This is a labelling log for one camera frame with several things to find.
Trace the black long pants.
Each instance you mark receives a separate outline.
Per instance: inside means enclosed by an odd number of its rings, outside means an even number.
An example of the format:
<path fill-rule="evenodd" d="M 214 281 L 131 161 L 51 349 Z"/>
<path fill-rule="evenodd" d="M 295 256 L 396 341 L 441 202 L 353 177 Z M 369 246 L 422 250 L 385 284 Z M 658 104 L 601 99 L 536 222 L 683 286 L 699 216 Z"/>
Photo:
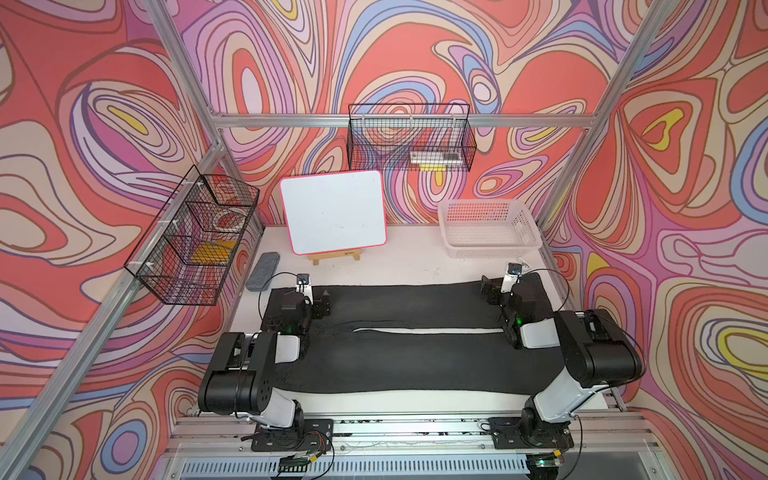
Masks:
<path fill-rule="evenodd" d="M 564 367 L 559 348 L 516 349 L 478 281 L 322 286 L 331 312 L 306 352 L 275 368 L 277 388 L 311 394 L 395 390 L 532 395 Z"/>

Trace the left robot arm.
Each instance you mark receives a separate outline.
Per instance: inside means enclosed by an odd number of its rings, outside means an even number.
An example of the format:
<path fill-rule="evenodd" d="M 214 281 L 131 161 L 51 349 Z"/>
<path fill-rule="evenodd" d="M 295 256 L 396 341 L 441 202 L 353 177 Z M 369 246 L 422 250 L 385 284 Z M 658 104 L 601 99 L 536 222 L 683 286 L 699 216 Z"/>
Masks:
<path fill-rule="evenodd" d="M 304 357 L 312 323 L 330 313 L 327 291 L 312 298 L 294 289 L 279 298 L 277 315 L 261 331 L 223 334 L 198 391 L 199 410 L 243 416 L 271 430 L 300 429 L 300 403 L 276 391 L 277 366 Z"/>

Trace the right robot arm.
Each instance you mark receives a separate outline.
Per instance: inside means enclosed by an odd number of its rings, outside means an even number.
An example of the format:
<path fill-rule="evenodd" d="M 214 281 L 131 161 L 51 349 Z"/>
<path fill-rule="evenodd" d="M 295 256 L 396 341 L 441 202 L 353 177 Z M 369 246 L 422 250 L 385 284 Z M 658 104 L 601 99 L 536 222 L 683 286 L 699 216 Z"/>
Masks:
<path fill-rule="evenodd" d="M 564 434 L 575 413 L 597 394 L 639 380 L 645 360 L 629 335 L 604 309 L 558 310 L 524 297 L 533 283 L 522 276 L 481 278 L 480 292 L 500 309 L 500 325 L 516 349 L 560 350 L 564 367 L 541 392 L 531 396 L 518 429 L 525 441 L 542 446 Z"/>

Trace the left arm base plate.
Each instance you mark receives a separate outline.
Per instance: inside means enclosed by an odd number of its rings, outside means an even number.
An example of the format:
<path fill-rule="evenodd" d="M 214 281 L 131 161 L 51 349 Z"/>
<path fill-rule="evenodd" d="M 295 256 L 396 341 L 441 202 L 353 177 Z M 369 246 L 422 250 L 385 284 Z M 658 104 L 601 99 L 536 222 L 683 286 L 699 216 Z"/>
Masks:
<path fill-rule="evenodd" d="M 333 436 L 332 419 L 309 419 L 289 428 L 256 427 L 250 436 L 250 449 L 257 453 L 324 452 L 330 449 Z"/>

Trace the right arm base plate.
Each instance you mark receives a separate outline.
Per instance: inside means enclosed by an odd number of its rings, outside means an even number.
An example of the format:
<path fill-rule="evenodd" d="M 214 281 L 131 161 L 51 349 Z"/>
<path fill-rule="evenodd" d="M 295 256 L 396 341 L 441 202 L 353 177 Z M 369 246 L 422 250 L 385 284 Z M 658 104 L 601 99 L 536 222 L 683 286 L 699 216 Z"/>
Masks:
<path fill-rule="evenodd" d="M 488 424 L 496 450 L 567 451 L 574 447 L 568 422 L 552 424 L 522 417 L 491 417 Z"/>

